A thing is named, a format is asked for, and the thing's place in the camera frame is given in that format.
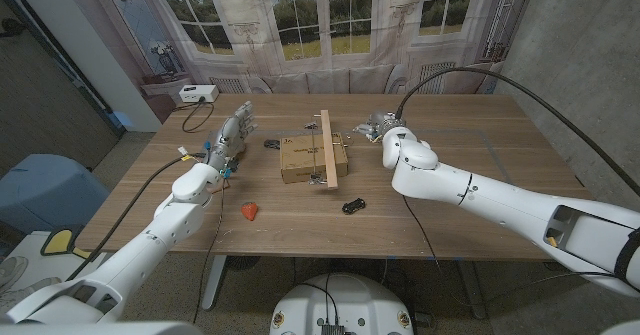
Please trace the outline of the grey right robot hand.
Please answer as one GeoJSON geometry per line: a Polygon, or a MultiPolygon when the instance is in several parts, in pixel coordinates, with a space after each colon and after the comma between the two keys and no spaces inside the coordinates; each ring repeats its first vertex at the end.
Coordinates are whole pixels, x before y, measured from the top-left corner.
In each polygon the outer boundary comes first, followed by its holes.
{"type": "Polygon", "coordinates": [[[395,127],[404,127],[406,121],[397,118],[394,112],[376,111],[369,116],[366,123],[357,125],[353,131],[363,134],[372,143],[380,141],[384,135],[395,127]]]}

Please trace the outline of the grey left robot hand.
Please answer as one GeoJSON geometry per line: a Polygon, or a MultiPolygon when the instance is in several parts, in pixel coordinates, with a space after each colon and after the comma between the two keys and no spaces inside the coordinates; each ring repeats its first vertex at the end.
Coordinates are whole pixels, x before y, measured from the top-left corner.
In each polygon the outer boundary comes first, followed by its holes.
{"type": "Polygon", "coordinates": [[[205,163],[222,170],[229,159],[245,150],[245,139],[257,125],[253,123],[253,104],[247,101],[227,118],[221,128],[211,138],[211,149],[205,163]]]}

